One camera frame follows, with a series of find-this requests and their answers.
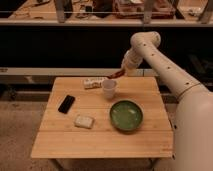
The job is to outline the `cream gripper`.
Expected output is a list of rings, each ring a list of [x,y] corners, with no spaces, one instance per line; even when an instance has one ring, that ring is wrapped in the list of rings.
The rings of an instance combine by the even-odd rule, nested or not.
[[[126,76],[133,76],[142,61],[143,58],[137,55],[134,50],[128,50],[122,60],[121,68],[125,71]]]

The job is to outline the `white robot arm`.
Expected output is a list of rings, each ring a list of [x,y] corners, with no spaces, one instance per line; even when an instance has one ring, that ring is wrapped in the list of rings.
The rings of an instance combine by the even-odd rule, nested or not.
[[[131,36],[121,66],[127,73],[145,60],[176,97],[173,171],[213,171],[213,92],[158,50],[158,32]]]

